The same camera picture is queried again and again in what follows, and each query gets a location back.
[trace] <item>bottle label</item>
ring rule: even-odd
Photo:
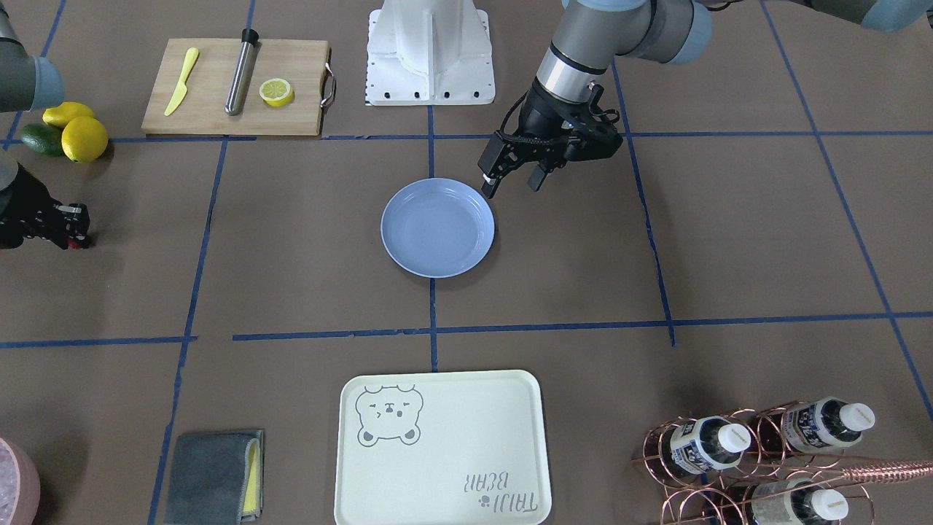
[[[764,500],[758,498],[793,489],[798,485],[809,482],[809,479],[798,477],[755,487],[751,495],[751,507],[752,516],[758,525],[803,525],[803,522],[794,514],[794,508],[790,502],[790,492]]]
[[[781,430],[791,447],[800,452],[817,454],[829,448],[850,447],[861,441],[847,443],[836,439],[824,424],[821,413],[826,400],[788,410]]]
[[[671,435],[671,457],[674,463],[691,474],[700,475],[734,466],[734,463],[714,460],[700,446],[700,429],[707,420],[709,418],[685,423]]]

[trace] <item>lemon half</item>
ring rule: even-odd
[[[295,92],[284,78],[270,78],[263,82],[259,86],[259,96],[272,107],[284,106],[295,100]]]

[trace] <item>round plate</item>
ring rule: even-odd
[[[385,250],[421,277],[453,277],[476,266],[493,244],[494,230],[485,199],[449,178],[412,182],[383,212]]]

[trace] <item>bottle cap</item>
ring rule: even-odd
[[[817,516],[829,521],[843,519],[849,515],[849,502],[837,490],[817,490],[811,496],[810,505]]]
[[[862,432],[874,426],[874,412],[862,403],[847,404],[839,409],[839,419],[845,428]]]
[[[729,452],[744,452],[751,447],[752,434],[738,423],[730,423],[719,429],[719,444]]]

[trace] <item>wooden cutting board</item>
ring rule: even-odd
[[[159,74],[143,117],[147,134],[183,135],[319,135],[324,63],[330,46],[321,40],[259,40],[253,77],[243,112],[227,115],[224,105],[240,57],[239,38],[172,38],[165,47]],[[188,48],[201,55],[188,77],[188,94],[166,117]],[[295,100],[272,107],[259,98],[259,86],[270,78],[284,78]]]

